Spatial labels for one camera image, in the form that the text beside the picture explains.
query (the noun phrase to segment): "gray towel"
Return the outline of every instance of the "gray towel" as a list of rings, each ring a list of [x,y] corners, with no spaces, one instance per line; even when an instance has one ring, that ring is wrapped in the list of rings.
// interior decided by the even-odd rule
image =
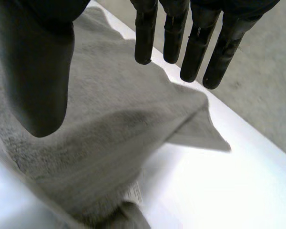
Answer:
[[[206,96],[172,84],[154,63],[137,64],[135,42],[113,30],[101,9],[86,9],[74,29],[68,108],[54,134],[35,138],[11,115],[0,68],[0,159],[71,228],[80,228],[121,205],[141,165],[167,139],[229,145],[210,121]]]

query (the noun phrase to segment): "white table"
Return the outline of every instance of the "white table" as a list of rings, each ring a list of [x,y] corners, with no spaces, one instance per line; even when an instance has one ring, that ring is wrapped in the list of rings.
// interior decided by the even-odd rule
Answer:
[[[135,33],[102,8],[125,39]],[[180,68],[153,50],[152,60],[174,83],[204,92],[211,119],[232,151],[164,144],[140,180],[141,210],[155,229],[286,229],[286,154]],[[55,229],[55,218],[0,164],[0,229]]]

